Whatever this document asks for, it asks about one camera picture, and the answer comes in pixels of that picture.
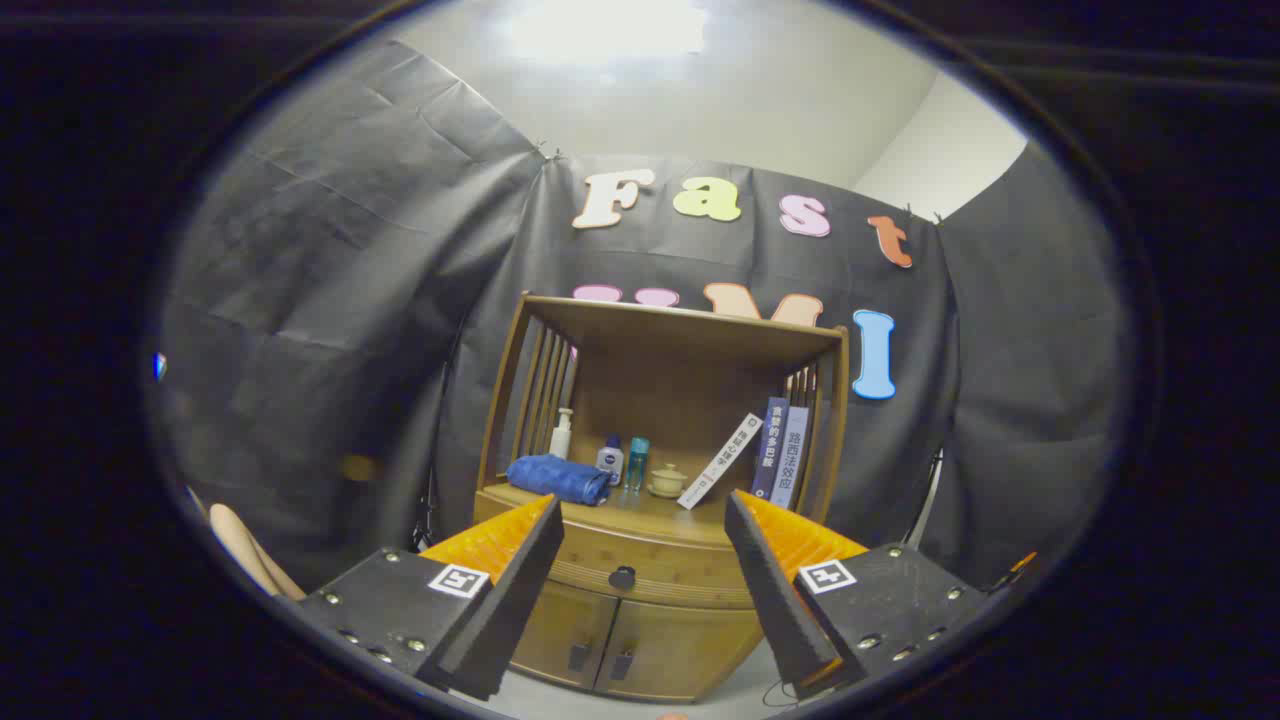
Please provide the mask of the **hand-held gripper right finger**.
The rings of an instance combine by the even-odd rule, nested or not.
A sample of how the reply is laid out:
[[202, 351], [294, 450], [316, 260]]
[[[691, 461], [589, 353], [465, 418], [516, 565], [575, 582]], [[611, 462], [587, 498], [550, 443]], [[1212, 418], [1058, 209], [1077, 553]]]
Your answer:
[[861, 693], [941, 657], [1000, 600], [901, 543], [865, 547], [744, 491], [724, 532], [783, 683]]

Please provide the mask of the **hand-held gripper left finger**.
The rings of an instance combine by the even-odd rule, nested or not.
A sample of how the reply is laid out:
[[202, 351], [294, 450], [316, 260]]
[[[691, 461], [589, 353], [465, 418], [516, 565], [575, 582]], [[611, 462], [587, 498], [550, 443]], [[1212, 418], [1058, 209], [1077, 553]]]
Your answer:
[[554, 495], [420, 553], [378, 550], [300, 601], [300, 616], [353, 651], [440, 691], [500, 688], [564, 538]]

